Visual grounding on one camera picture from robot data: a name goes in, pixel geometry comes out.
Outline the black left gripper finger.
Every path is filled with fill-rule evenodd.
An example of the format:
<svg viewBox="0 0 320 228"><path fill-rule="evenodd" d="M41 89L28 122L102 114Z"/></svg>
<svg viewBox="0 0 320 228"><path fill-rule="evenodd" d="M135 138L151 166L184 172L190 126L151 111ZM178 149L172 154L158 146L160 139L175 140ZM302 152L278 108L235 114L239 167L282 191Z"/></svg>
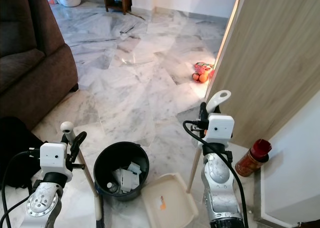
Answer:
<svg viewBox="0 0 320 228"><path fill-rule="evenodd" d="M85 140L86 137L87 137L87 132L83 131L83 132L80 132L80 134L78 134L74 138L73 142L71 142L71 147L70 147L71 154L80 153L80 145L82 144L82 142Z"/></svg>

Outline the wooden handled broom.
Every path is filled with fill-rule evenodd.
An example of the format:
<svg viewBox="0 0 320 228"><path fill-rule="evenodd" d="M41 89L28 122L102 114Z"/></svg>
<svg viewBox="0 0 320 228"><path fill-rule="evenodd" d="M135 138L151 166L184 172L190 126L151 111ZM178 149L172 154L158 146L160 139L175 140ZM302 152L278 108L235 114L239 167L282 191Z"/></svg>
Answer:
<svg viewBox="0 0 320 228"><path fill-rule="evenodd" d="M60 130L64 134L62 139L63 142L69 146L69 153L66 158L66 161L70 164L70 169L80 169L83 170L83 173L87 179L87 182L92 190L94 197L94 216L96 219L95 228L105 228L105 210L104 210L104 200L101 194L98 193L98 190L95 187L95 182L90 169L87 168L87 162L83 156L82 151L78 154L71 154L71 145L74 138L77 136L74 132L75 125L71 122L63 122L60 126Z"/></svg>

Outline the cream dustpan with wooden handle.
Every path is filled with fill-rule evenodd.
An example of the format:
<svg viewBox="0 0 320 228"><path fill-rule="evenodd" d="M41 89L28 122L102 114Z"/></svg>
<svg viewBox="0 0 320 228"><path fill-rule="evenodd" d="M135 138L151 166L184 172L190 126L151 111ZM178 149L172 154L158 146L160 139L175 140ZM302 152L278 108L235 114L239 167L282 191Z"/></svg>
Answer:
<svg viewBox="0 0 320 228"><path fill-rule="evenodd" d="M207 104L220 104L226 102L231 97L229 90L221 90L215 93ZM185 228L199 214L195 199L191 194L194 179L201 178L204 164L202 155L198 155L201 150L196 139L192 138L183 128L183 136L190 138L190 147L195 148L194 166L190 172L189 182L185 183L179 173L168 173L150 182L142 190L141 197L148 212L152 228ZM205 186L203 184L203 204ZM207 227L210 226L210 214L205 205L205 217Z"/></svg>

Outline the black plastic bin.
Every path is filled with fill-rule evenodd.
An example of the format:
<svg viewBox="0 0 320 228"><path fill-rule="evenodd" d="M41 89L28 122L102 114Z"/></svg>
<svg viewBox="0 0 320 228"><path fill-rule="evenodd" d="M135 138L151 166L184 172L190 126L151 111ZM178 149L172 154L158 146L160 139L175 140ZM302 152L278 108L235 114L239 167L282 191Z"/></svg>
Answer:
<svg viewBox="0 0 320 228"><path fill-rule="evenodd" d="M111 193L108 182L116 182L113 172L118 168L126 168L131 162L141 166L140 185L128 193ZM140 196L150 170L150 161L141 145L128 141L116 142L105 148L96 158L93 167L94 186L98 194L110 196L119 202L128 202Z"/></svg>

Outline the orange pink toy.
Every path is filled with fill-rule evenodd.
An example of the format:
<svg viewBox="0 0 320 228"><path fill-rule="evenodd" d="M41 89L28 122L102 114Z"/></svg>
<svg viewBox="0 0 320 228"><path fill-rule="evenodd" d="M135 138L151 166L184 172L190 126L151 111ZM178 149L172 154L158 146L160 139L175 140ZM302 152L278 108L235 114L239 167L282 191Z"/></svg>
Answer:
<svg viewBox="0 0 320 228"><path fill-rule="evenodd" d="M208 79L212 78L215 72L215 66L198 62L194 64L195 72L192 74L192 79L199 83L205 83Z"/></svg>

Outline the white crumpled box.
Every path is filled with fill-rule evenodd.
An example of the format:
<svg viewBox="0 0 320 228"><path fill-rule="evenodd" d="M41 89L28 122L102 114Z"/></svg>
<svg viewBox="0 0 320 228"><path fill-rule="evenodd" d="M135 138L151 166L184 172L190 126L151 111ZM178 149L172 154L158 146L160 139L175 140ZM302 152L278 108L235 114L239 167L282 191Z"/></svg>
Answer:
<svg viewBox="0 0 320 228"><path fill-rule="evenodd" d="M135 162L131 162L126 168L117 168L112 172L118 189L121 193L128 193L136 189L140 184L140 175L142 173L141 166Z"/></svg>

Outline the red lidded jar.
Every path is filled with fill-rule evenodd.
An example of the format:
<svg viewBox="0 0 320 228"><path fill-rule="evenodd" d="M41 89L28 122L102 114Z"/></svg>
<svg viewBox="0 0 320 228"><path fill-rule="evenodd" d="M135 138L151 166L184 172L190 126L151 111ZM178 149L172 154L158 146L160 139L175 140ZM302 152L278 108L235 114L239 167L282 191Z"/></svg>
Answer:
<svg viewBox="0 0 320 228"><path fill-rule="evenodd" d="M269 141L258 139L235 165L236 173L242 177L249 177L269 161L271 150L272 144Z"/></svg>

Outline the black soft bag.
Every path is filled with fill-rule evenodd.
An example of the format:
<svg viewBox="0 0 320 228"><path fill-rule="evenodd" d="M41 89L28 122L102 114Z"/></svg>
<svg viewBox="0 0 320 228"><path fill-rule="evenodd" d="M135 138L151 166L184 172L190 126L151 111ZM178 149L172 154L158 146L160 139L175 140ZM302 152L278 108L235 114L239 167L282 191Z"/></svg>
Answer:
<svg viewBox="0 0 320 228"><path fill-rule="evenodd" d="M39 159L21 155L12 165L9 162L16 154L40 148L43 143L18 118L7 116L0 119L0 179L6 177L5 185L15 188L30 186L31 178L41 169Z"/></svg>

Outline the light wood door panel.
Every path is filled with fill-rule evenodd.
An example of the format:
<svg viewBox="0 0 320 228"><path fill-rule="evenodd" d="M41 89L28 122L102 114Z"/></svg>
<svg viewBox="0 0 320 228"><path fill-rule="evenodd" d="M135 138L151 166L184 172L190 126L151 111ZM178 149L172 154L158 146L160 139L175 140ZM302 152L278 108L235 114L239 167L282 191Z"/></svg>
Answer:
<svg viewBox="0 0 320 228"><path fill-rule="evenodd" d="M320 92L320 0L237 0L208 95L220 90L233 144L274 137Z"/></svg>

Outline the brown fabric sofa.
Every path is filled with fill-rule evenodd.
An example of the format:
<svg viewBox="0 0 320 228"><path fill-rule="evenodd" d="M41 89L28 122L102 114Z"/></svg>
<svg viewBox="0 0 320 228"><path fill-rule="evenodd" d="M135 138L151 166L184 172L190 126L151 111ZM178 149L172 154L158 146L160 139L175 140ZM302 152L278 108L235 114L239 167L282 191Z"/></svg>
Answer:
<svg viewBox="0 0 320 228"><path fill-rule="evenodd" d="M69 93L78 70L47 0L0 0L0 116L35 128Z"/></svg>

